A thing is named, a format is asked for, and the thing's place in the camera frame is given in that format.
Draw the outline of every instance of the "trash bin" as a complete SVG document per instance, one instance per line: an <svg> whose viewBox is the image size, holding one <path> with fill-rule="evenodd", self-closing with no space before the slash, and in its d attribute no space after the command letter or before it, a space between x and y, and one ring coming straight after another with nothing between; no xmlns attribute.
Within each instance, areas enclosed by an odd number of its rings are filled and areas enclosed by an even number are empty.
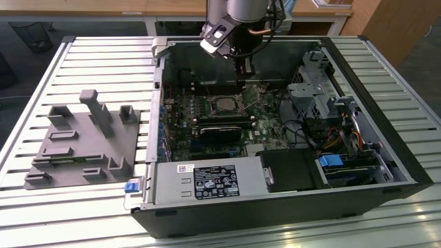
<svg viewBox="0 0 441 248"><path fill-rule="evenodd" d="M5 57L0 53L0 89L9 87L16 82L16 76Z"/></svg>
<svg viewBox="0 0 441 248"><path fill-rule="evenodd" d="M9 22L9 26L33 52L44 52L53 47L41 22Z"/></svg>

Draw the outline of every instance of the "table leg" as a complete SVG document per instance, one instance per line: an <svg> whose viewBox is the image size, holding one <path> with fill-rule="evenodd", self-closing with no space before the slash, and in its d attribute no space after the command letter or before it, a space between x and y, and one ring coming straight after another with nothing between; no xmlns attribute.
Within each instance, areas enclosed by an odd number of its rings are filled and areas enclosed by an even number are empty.
<svg viewBox="0 0 441 248"><path fill-rule="evenodd" d="M336 17L336 20L333 21L329 31L328 31L328 36L338 36L340 32L344 29L344 25L346 22L348 17Z"/></svg>
<svg viewBox="0 0 441 248"><path fill-rule="evenodd" d="M156 17L144 17L145 28L147 28L147 35L148 36L157 36L156 33Z"/></svg>

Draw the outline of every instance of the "copper tube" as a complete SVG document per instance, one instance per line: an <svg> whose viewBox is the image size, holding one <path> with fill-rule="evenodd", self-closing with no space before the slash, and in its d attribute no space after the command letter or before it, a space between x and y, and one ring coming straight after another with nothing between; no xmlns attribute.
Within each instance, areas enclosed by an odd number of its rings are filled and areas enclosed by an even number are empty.
<svg viewBox="0 0 441 248"><path fill-rule="evenodd" d="M260 31L256 31L253 29L248 29L248 32L252 35L265 35L265 34L269 34L271 33L271 29L264 29L264 30L260 30Z"/></svg>

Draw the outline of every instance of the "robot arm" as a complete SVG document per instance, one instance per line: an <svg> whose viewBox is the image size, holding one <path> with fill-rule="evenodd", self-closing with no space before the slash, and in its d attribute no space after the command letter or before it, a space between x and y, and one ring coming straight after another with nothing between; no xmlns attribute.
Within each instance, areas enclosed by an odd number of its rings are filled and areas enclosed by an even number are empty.
<svg viewBox="0 0 441 248"><path fill-rule="evenodd" d="M283 0L208 0L201 47L212 56L235 59L237 79L255 75L252 56L271 42L285 19ZM263 35L271 38L263 44Z"/></svg>

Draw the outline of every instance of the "motherboard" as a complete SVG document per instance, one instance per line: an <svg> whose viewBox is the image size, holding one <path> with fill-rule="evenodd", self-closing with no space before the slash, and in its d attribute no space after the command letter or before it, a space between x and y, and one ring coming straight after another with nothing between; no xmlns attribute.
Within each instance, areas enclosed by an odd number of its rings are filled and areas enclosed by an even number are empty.
<svg viewBox="0 0 441 248"><path fill-rule="evenodd" d="M244 83L240 88L199 85L179 92L167 89L163 121L169 160L252 157L260 151L288 148L277 115L279 91L265 83Z"/></svg>

